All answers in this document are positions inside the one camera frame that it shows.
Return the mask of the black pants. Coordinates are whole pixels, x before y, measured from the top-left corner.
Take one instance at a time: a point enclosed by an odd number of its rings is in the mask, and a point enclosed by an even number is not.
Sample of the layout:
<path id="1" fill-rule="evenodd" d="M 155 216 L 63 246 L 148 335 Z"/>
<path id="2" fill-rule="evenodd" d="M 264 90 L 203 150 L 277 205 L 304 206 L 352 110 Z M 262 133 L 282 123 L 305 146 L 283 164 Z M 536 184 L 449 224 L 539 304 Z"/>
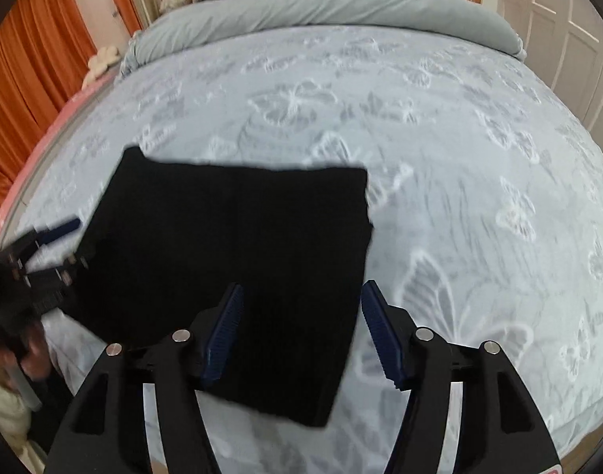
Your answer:
<path id="1" fill-rule="evenodd" d="M 363 168 L 162 163 L 131 147 L 92 214 L 65 314 L 157 344 L 244 291 L 212 395 L 322 428 L 348 361 L 373 228 Z"/>

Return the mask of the orange curtain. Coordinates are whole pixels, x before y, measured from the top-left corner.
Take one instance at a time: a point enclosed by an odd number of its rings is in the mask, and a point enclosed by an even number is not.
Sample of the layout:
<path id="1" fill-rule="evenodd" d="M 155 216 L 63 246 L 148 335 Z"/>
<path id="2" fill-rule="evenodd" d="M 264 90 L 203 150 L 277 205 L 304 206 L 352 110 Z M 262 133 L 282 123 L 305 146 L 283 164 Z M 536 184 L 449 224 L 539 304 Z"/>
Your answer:
<path id="1" fill-rule="evenodd" d="M 0 207 L 104 46 L 141 27 L 132 0 L 14 0 L 0 12 Z"/>

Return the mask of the white plush toy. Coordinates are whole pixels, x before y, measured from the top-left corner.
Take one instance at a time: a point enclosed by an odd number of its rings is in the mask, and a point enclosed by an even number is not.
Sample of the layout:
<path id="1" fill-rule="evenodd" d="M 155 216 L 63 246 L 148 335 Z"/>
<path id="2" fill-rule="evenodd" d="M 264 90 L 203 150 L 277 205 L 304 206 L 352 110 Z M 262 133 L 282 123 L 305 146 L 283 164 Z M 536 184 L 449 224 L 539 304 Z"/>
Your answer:
<path id="1" fill-rule="evenodd" d="M 95 56 L 89 58 L 87 62 L 87 73 L 83 79 L 82 89 L 86 89 L 91 83 L 95 83 L 110 68 L 118 64 L 121 55 L 115 45 L 101 47 Z"/>

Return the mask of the grey butterfly bedspread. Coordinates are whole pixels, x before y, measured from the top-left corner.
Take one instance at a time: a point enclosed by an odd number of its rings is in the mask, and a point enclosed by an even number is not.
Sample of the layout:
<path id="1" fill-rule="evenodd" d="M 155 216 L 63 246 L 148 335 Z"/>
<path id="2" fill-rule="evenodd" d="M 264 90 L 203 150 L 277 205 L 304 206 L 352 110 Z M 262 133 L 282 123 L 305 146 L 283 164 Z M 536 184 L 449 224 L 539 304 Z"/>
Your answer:
<path id="1" fill-rule="evenodd" d="M 450 36 L 263 31 L 142 66 L 84 116 L 8 231 L 92 211 L 155 160 L 370 175 L 366 274 L 421 325 L 498 341 L 568 455 L 603 423 L 603 154 L 523 63 Z"/>

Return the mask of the grey rolled duvet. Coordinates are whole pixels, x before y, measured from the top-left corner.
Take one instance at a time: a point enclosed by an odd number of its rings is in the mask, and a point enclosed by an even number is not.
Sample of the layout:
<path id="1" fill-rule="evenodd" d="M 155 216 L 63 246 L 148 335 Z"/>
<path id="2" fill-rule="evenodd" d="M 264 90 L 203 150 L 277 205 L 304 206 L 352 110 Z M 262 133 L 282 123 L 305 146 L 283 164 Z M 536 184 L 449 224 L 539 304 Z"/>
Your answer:
<path id="1" fill-rule="evenodd" d="M 454 36 L 519 60 L 523 41 L 506 19 L 467 0 L 211 0 L 183 6 L 136 32 L 119 65 L 124 80 L 181 51 L 266 30 L 375 26 Z"/>

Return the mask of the white wardrobe doors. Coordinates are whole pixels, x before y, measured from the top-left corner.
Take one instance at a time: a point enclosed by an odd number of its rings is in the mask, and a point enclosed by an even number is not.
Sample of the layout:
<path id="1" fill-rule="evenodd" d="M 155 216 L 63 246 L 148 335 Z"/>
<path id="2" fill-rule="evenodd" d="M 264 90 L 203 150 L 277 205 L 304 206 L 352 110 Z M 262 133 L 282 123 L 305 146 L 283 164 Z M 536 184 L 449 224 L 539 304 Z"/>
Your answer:
<path id="1" fill-rule="evenodd" d="M 603 137 L 603 20 L 590 0 L 498 0 L 523 39 L 526 64 L 596 137 Z"/>

